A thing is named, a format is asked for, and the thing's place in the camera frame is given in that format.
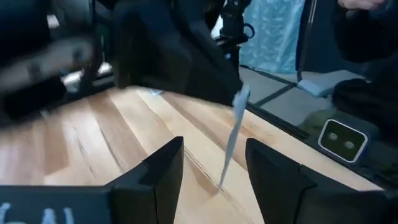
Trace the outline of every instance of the wooden table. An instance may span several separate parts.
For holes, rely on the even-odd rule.
[[[163,146],[185,138],[176,223],[264,223],[247,173],[244,147],[256,138],[354,189],[380,189],[246,112],[224,191],[216,194],[234,123],[229,108],[147,90],[110,90],[59,108],[47,119],[0,135],[0,184],[103,185]]]

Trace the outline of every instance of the wooden tabletop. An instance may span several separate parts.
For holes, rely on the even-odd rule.
[[[247,173],[247,138],[354,189],[380,189],[247,111],[224,190],[216,194],[233,123],[231,110],[222,106],[171,93],[110,90],[2,132],[0,184],[103,185],[183,136],[175,223],[264,223]]]

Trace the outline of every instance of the person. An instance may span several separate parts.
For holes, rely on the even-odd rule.
[[[394,0],[336,0],[333,28],[342,56],[363,63],[398,51]]]

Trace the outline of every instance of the wood grain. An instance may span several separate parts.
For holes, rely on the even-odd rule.
[[[219,105],[144,89],[110,90],[3,131],[0,184],[103,185],[183,136],[175,223],[264,223],[244,158],[247,138],[352,188],[380,189],[247,111],[223,189],[217,191],[233,123],[230,108]]]

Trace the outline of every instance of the blue curtain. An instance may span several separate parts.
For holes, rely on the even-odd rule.
[[[295,73],[305,0],[252,0],[244,13],[256,35],[241,49],[241,64],[271,73]]]

